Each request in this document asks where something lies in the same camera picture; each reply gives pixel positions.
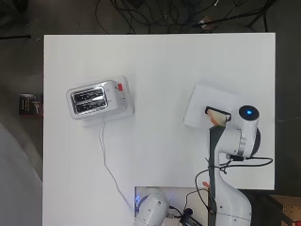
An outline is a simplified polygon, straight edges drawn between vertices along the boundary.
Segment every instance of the dark floor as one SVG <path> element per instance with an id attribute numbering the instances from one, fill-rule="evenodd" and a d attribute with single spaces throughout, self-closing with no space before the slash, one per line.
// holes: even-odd
<path id="1" fill-rule="evenodd" d="M 168 0 L 159 0 L 164 14 L 168 12 Z M 160 20 L 161 12 L 156 1 L 146 0 L 150 5 L 152 16 Z M 174 5 L 179 9 L 180 23 L 188 18 L 187 9 L 174 0 Z M 195 11 L 200 11 L 211 5 L 213 0 L 201 0 L 195 6 Z M 42 156 L 42 120 L 20 119 L 18 116 L 19 93 L 42 93 L 43 91 L 43 35 L 46 34 L 105 34 L 95 20 L 96 0 L 31 0 L 26 17 L 29 25 L 16 24 L 0 29 L 0 36 L 31 34 L 31 40 L 0 40 L 0 92 L 3 99 L 2 107 L 5 108 L 12 119 L 21 125 L 23 130 L 33 142 Z M 248 0 L 241 7 L 237 7 L 230 14 L 248 12 L 259 8 L 262 0 Z M 200 19 L 208 15 L 213 19 L 224 18 L 233 9 L 232 0 L 220 0 L 217 7 L 212 7 L 195 16 L 190 25 L 173 25 L 170 33 L 203 33 L 200 28 L 192 28 Z M 298 0 L 277 0 L 269 10 L 267 20 L 269 31 L 277 33 L 277 58 L 276 58 L 276 118 L 285 120 L 301 116 L 301 2 Z M 139 11 L 151 21 L 150 12 L 146 5 Z M 111 34 L 133 33 L 124 18 L 116 11 L 112 3 L 102 0 L 98 13 L 100 23 Z M 135 14 L 137 19 L 144 19 Z M 235 23 L 245 24 L 252 18 L 240 19 Z M 161 22 L 172 23 L 170 16 Z M 147 34 L 148 26 L 133 20 L 132 26 L 136 34 Z M 254 29 L 263 32 L 263 21 L 260 19 Z M 167 27 L 153 25 L 152 34 L 165 34 Z M 232 23 L 220 24 L 214 33 L 223 32 L 250 32 L 249 29 L 233 26 Z M 299 147 L 299 132 L 301 120 L 276 122 L 276 190 L 277 194 L 301 196 L 301 150 Z"/>

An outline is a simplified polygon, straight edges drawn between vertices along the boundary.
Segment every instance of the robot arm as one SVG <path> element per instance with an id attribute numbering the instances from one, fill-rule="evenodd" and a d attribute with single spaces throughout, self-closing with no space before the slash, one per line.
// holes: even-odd
<path id="1" fill-rule="evenodd" d="M 247 197 L 228 185 L 220 175 L 219 155 L 221 153 L 251 157 L 257 152 L 261 134 L 257 128 L 259 112 L 253 106 L 243 106 L 232 114 L 232 121 L 226 128 L 215 126 L 210 129 L 209 176 L 211 196 L 217 206 L 210 220 L 210 226 L 249 226 L 252 208 Z"/>
<path id="2" fill-rule="evenodd" d="M 159 189 L 153 188 L 138 206 L 139 214 L 133 226 L 161 226 L 166 218 L 169 201 Z"/>

